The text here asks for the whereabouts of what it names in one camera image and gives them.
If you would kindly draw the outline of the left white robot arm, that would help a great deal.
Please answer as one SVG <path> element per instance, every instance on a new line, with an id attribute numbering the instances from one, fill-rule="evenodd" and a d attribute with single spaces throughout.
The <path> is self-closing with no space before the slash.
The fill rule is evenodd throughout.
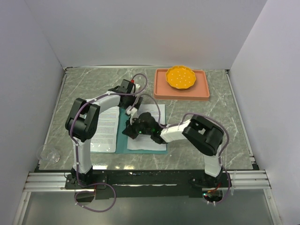
<path id="1" fill-rule="evenodd" d="M 113 107 L 128 109 L 130 112 L 139 109 L 141 104 L 141 101 L 137 100 L 139 93 L 141 91 L 133 79 L 124 79 L 121 85 L 109 89 L 103 95 L 91 99 L 75 99 L 65 128 L 72 140 L 74 151 L 71 174 L 81 188 L 89 188 L 93 182 L 90 142 L 96 133 L 100 114 Z"/>

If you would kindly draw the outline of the teal file folder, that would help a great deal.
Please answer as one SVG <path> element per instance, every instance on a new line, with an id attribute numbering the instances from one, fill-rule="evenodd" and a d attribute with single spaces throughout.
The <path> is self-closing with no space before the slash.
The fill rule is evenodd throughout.
<path id="1" fill-rule="evenodd" d="M 116 151 L 112 154 L 137 154 L 137 152 L 130 152 L 127 149 L 128 136 L 122 134 L 122 131 L 126 127 L 126 121 L 128 119 L 123 109 L 119 108 L 119 124 L 117 131 Z"/>

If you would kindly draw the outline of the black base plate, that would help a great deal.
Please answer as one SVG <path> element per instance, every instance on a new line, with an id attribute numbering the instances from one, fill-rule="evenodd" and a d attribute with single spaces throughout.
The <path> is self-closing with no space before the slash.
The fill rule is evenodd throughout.
<path id="1" fill-rule="evenodd" d="M 67 175 L 66 190 L 88 191 L 95 199 L 126 197 L 201 198 L 205 189 L 230 188 L 230 176 L 222 171 L 216 178 L 204 170 L 96 170 L 92 182 L 80 186 L 72 174 Z"/>

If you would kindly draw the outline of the aluminium frame rail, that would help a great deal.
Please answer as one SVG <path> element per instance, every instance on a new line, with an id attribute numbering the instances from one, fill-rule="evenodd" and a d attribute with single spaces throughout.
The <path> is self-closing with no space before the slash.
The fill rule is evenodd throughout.
<path id="1" fill-rule="evenodd" d="M 96 183 L 116 187 L 194 187 L 203 189 L 270 189 L 265 171 L 228 171 L 212 178 L 200 170 L 102 170 L 97 171 L 90 185 L 79 185 L 69 173 L 29 173 L 25 192 L 93 189 Z"/>

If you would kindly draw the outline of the orange dotted plate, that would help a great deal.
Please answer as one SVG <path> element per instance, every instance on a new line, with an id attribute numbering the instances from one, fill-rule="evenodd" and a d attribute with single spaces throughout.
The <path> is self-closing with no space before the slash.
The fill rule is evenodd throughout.
<path id="1" fill-rule="evenodd" d="M 167 83 L 174 89 L 187 90 L 196 82 L 195 72 L 186 66 L 174 66 L 167 70 Z"/>

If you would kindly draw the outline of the clear glass cup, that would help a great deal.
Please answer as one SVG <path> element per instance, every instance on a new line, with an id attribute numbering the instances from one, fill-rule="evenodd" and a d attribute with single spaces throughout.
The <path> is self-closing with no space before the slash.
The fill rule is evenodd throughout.
<path id="1" fill-rule="evenodd" d="M 58 150 L 48 144 L 42 145 L 36 152 L 36 156 L 40 161 L 57 163 L 60 160 L 60 153 Z"/>

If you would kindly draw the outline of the printed paper sheet top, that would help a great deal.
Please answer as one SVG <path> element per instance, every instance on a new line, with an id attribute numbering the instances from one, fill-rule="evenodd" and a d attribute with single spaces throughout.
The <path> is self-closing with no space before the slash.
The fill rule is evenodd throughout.
<path id="1" fill-rule="evenodd" d="M 100 113 L 97 130 L 90 142 L 91 153 L 114 153 L 116 151 L 119 113 L 117 106 Z"/>

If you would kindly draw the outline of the pink rectangular tray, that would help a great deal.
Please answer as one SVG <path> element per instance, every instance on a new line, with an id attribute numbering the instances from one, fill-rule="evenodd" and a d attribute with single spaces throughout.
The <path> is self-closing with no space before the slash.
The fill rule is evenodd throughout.
<path id="1" fill-rule="evenodd" d="M 161 100 L 208 101 L 210 91 L 206 73 L 183 66 L 157 69 L 153 95 Z"/>

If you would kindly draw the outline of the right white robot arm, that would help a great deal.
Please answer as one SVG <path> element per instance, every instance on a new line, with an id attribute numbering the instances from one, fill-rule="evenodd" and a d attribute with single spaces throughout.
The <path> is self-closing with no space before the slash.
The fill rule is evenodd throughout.
<path id="1" fill-rule="evenodd" d="M 157 144 L 187 140 L 204 155 L 206 184 L 215 187 L 221 182 L 222 168 L 218 154 L 224 131 L 203 116 L 193 115 L 191 119 L 177 125 L 160 125 L 151 113 L 143 112 L 137 118 L 128 119 L 122 133 L 131 139 L 148 135 Z"/>

